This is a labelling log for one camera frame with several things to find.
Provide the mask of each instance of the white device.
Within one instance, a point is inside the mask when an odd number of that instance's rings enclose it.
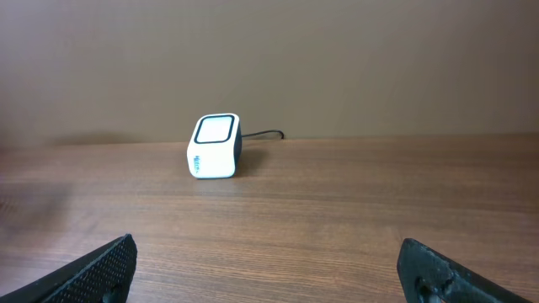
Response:
[[[208,114],[196,123],[187,147],[189,171],[195,178],[230,178],[242,152],[236,114]]]

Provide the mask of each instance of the table surface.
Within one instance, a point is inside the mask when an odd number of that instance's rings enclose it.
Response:
[[[245,141],[196,180],[186,143],[0,156],[0,295],[125,233],[128,302],[404,302],[412,237],[539,301],[539,135]]]

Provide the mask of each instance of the small white box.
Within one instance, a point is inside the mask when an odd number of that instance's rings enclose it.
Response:
[[[195,178],[230,178],[242,153],[236,114],[208,114],[196,123],[187,147],[189,171]]]

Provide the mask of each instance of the wood grain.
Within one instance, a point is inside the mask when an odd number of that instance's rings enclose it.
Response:
[[[0,295],[129,232],[129,302],[404,302],[405,237],[539,300],[539,135],[244,143],[206,181],[185,143],[1,155]]]

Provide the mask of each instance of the blue label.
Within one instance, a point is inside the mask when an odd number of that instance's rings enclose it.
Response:
[[[200,171],[200,157],[195,156],[195,173]]]

